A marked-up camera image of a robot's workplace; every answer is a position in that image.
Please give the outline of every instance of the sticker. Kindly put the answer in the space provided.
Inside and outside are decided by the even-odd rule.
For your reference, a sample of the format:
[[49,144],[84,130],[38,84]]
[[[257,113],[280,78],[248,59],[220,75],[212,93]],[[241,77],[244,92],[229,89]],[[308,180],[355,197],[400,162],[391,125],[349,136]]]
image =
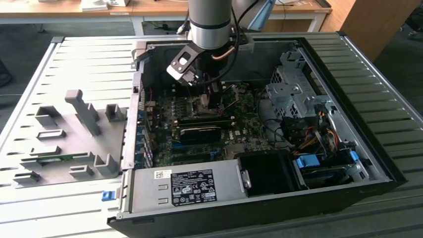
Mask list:
[[110,15],[129,15],[128,12],[110,12]]
[[170,178],[172,170],[157,170],[153,172],[153,179],[168,179]]
[[174,207],[217,201],[212,170],[172,174],[170,182]]

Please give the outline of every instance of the power supply label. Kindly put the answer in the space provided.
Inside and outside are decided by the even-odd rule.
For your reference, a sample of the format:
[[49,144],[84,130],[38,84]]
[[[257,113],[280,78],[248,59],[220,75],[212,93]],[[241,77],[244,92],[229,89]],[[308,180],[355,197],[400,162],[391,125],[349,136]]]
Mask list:
[[217,201],[212,170],[172,174],[170,184],[174,207]]

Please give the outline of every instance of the slotted metal surface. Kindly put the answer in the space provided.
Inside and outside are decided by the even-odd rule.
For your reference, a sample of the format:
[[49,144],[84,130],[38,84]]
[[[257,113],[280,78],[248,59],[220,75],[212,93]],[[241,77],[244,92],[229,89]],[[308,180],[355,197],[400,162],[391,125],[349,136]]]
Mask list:
[[[420,117],[415,115],[401,96],[347,39],[335,33],[253,34],[252,36],[258,38],[280,35],[308,39],[397,167],[404,172],[408,182],[395,191],[365,199],[340,213],[222,231],[201,237],[420,236],[423,232]],[[24,111],[37,106],[33,104],[44,102],[42,97],[50,93],[52,83],[66,81],[66,84],[72,85],[89,80],[84,85],[86,102],[93,103],[98,108],[109,101],[118,103],[121,107],[128,106],[133,72],[129,66],[133,39],[142,38],[65,38],[61,44],[50,45],[0,136],[2,151],[8,150],[8,146],[1,141],[17,138],[16,135],[22,135],[18,137],[24,138],[25,130],[30,129],[32,116],[26,116]],[[160,39],[176,38],[170,36],[149,38],[154,41]],[[17,168],[14,156],[18,155],[0,158],[1,237],[122,238],[124,236],[105,224],[106,217],[116,215],[117,203],[100,201],[101,191],[113,190],[118,185],[118,178],[10,189],[9,176]]]

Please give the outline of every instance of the floor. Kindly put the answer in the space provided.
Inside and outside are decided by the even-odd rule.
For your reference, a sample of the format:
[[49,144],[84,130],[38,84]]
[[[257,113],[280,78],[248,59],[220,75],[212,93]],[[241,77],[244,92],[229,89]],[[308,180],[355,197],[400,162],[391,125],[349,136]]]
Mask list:
[[[161,23],[145,25],[149,34],[165,34],[156,30]],[[38,33],[34,25],[0,25],[0,59],[13,81],[0,88],[0,95],[21,94],[36,70],[38,61],[53,36],[125,36],[133,35],[132,24],[72,23],[45,24],[45,32]],[[423,34],[407,39],[411,29],[404,27],[384,49],[375,65],[403,93],[417,111],[423,113]],[[0,96],[0,131],[18,101],[18,96]]]

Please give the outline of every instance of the blue tab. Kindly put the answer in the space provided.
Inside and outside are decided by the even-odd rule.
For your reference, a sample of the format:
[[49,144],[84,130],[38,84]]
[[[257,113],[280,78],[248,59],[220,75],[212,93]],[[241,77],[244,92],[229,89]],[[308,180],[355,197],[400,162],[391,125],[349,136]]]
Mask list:
[[298,166],[298,168],[306,168],[306,167],[312,167],[312,166],[318,166],[320,162],[317,159],[316,155],[301,155],[297,159],[296,159],[296,164]]
[[101,201],[112,201],[116,200],[116,191],[102,191]]
[[349,152],[351,158],[353,159],[353,161],[357,161],[357,154],[355,151]]

